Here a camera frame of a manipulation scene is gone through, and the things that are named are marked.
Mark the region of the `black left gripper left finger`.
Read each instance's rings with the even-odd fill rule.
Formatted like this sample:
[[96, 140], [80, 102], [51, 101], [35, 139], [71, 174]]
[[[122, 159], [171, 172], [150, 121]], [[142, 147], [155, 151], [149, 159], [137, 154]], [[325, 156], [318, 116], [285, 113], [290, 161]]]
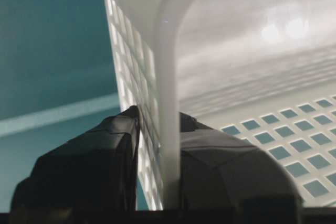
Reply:
[[139, 117], [133, 105], [40, 156], [30, 175], [17, 184], [11, 210], [134, 211]]

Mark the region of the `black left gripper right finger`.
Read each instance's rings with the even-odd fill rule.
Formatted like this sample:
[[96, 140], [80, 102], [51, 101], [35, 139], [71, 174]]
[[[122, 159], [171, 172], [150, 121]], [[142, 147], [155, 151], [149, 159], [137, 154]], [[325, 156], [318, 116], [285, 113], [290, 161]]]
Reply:
[[302, 207], [286, 170], [256, 145], [180, 113], [181, 204], [188, 210], [243, 205]]

